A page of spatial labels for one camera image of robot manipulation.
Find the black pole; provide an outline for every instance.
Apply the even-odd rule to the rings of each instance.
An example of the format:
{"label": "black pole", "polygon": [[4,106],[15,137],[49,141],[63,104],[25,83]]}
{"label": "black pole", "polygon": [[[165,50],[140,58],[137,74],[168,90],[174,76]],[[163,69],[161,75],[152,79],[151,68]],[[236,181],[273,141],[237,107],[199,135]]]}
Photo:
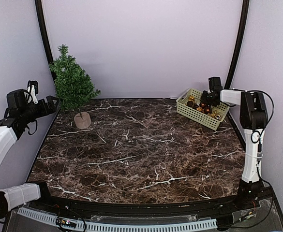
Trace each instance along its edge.
{"label": "black pole", "polygon": [[[45,47],[46,59],[48,61],[48,64],[50,64],[50,63],[53,63],[53,56],[52,56],[51,47],[50,47],[50,43],[48,39],[48,34],[46,31],[45,17],[44,17],[43,5],[42,5],[41,0],[35,0],[35,5],[36,5],[36,12],[37,12],[37,18],[38,18],[41,38],[43,40],[43,44]],[[56,79],[55,73],[51,72],[51,74],[52,74],[53,80],[55,81]]]}
{"label": "black pole", "polygon": [[224,89],[230,89],[233,81],[233,77],[235,74],[239,54],[240,54],[240,49],[241,49],[241,44],[242,44],[242,39],[244,35],[244,30],[246,27],[246,22],[247,22],[247,16],[248,16],[248,11],[249,11],[249,2],[250,0],[243,0],[242,2],[242,10],[241,10],[241,16],[240,16],[240,22],[239,22],[239,28],[238,28],[238,34],[237,34],[237,39],[236,39],[236,44],[235,44],[235,49],[233,53],[233,58],[229,67],[226,83],[224,86]]}

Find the plastic basket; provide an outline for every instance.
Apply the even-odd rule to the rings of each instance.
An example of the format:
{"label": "plastic basket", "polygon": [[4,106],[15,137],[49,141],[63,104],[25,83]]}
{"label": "plastic basket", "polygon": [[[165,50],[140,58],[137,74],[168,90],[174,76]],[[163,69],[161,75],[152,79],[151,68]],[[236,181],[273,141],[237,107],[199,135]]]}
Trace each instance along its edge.
{"label": "plastic basket", "polygon": [[212,118],[202,112],[199,112],[191,107],[188,107],[186,105],[186,102],[188,101],[188,98],[190,95],[193,95],[195,97],[196,102],[200,102],[200,98],[202,95],[202,92],[196,89],[189,89],[186,94],[184,94],[182,97],[179,97],[177,99],[177,112],[181,115],[184,115],[195,122],[198,122],[214,131],[217,130],[220,123],[224,120],[226,117],[226,114],[229,110],[229,106],[227,106],[225,103],[221,102],[220,105],[216,107],[212,107],[213,111],[218,112],[221,115],[221,119],[217,120],[215,118]]}

